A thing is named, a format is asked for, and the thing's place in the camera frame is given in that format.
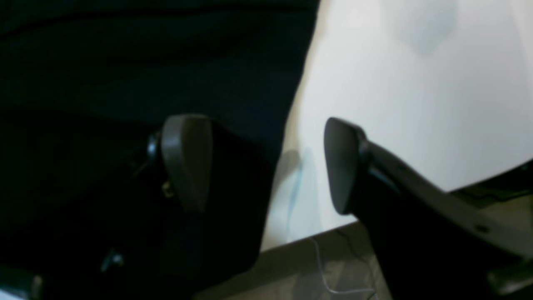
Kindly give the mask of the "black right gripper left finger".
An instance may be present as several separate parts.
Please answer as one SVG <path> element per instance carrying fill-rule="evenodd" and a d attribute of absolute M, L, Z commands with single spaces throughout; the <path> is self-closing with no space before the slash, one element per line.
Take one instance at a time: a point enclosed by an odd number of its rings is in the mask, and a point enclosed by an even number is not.
<path fill-rule="evenodd" d="M 17 300 L 173 300 L 259 256 L 267 162 L 204 115 L 174 115 L 145 148 L 35 213 L 1 199 L 1 293 Z"/>

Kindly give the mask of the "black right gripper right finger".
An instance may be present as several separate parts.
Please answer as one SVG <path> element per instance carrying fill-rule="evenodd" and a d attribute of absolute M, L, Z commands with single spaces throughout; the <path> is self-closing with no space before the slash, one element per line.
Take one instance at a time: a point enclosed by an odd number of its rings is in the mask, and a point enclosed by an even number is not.
<path fill-rule="evenodd" d="M 331 199 L 354 215 L 395 300 L 531 300 L 532 234 L 440 190 L 339 118 L 325 125 Z"/>

